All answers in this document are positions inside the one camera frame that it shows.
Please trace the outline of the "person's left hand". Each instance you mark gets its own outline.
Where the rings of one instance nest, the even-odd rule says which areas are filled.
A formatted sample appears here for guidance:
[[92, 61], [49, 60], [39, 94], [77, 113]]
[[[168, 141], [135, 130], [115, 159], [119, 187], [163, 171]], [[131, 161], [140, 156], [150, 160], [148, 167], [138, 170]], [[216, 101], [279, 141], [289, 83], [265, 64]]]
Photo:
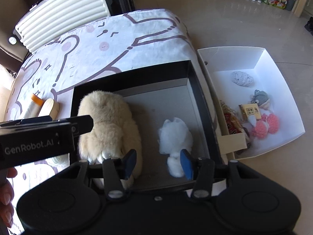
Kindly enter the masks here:
[[10, 182], [6, 179], [5, 184], [1, 185], [1, 219], [4, 224], [11, 228], [13, 224], [14, 208], [12, 200], [14, 190]]

